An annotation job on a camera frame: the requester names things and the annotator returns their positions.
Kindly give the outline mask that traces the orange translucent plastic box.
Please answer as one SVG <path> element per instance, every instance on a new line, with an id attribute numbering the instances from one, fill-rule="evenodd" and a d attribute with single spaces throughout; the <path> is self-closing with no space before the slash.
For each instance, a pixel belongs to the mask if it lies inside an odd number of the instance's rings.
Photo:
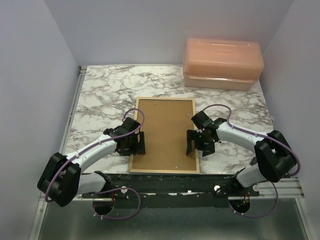
<path id="1" fill-rule="evenodd" d="M 186 87 L 249 91 L 264 61 L 257 42 L 190 38 L 183 56 Z"/>

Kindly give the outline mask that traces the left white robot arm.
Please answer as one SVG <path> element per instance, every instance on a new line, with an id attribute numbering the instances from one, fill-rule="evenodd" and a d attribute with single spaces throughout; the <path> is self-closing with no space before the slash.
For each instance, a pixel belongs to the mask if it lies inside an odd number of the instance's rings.
<path id="1" fill-rule="evenodd" d="M 111 185 L 102 174 L 83 173 L 113 153 L 121 156 L 145 154 L 144 132 L 140 130 L 142 126 L 142 123 L 127 117 L 122 125 L 105 129 L 98 139 L 79 150 L 67 155 L 54 153 L 37 183 L 45 201 L 64 207 L 77 195 L 95 192 L 101 198 L 107 197 Z"/>

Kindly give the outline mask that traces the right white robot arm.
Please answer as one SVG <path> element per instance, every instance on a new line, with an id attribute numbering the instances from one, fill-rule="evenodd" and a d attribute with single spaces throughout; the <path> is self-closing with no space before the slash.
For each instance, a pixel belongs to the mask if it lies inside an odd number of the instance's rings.
<path id="1" fill-rule="evenodd" d="M 241 196 L 248 187 L 260 182 L 277 183 L 291 169 L 300 169 L 297 156 L 293 153 L 281 132 L 253 132 L 230 123 L 228 119 L 212 120 L 204 111 L 196 113 L 191 121 L 196 130 L 186 132 L 186 155 L 192 155 L 193 149 L 202 152 L 202 156 L 215 153 L 215 143 L 225 141 L 243 147 L 255 153 L 257 163 L 235 175 L 230 183 L 230 191 Z"/>

